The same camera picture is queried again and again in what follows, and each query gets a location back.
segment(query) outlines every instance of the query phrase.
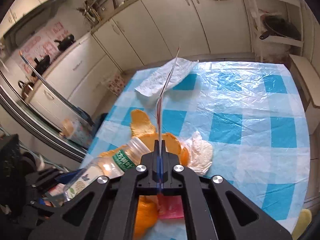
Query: pan handle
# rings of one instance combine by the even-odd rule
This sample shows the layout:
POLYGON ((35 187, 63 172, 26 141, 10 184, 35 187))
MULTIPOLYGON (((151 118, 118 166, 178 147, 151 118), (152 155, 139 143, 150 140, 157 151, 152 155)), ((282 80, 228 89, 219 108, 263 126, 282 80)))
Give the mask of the pan handle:
POLYGON ((271 35, 271 31, 266 31, 263 34, 261 34, 261 36, 259 37, 260 40, 264 40, 266 38, 268 38, 271 35))
POLYGON ((18 86, 19 86, 21 89, 23 89, 23 88, 26 86, 26 84, 25 84, 25 82, 22 82, 21 80, 19 80, 18 86))

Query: range hood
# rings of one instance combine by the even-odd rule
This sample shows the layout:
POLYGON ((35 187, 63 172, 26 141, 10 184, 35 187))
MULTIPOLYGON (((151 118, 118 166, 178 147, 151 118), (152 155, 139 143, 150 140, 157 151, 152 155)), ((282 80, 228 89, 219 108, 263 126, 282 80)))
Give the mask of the range hood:
POLYGON ((66 0, 49 0, 22 17, 4 35, 7 55, 20 48, 32 35, 54 17, 66 0))

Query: table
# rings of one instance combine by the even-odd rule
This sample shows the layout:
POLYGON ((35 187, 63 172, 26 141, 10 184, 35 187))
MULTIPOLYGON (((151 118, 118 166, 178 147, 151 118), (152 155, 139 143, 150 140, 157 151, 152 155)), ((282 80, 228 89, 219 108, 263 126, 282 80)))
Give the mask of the table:
MULTIPOLYGON (((155 107, 134 88, 156 69, 138 71, 99 129, 83 165, 131 138, 130 112, 155 107)), ((206 177, 220 174, 292 232, 305 198, 308 127, 297 88, 284 65, 203 62, 164 96, 163 132, 179 140, 196 130, 212 144, 206 177)), ((183 220, 162 220, 145 239, 186 240, 183 220)))

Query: green bottle label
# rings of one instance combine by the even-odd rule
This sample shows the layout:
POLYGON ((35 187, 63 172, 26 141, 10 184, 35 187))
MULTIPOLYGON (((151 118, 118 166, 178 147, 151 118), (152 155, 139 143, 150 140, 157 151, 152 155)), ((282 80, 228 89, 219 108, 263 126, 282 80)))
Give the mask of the green bottle label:
POLYGON ((136 165, 129 159, 129 157, 124 153, 123 150, 119 150, 115 155, 113 155, 113 160, 123 171, 126 171, 136 165))

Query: black kettle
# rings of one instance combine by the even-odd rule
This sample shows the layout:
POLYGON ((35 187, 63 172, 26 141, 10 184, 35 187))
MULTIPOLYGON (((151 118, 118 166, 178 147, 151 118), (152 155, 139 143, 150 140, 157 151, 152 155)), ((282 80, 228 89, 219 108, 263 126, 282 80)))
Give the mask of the black kettle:
POLYGON ((75 37, 70 34, 67 37, 65 37, 62 41, 54 40, 54 42, 58 42, 58 50, 65 51, 67 48, 69 48, 73 43, 75 43, 75 37))

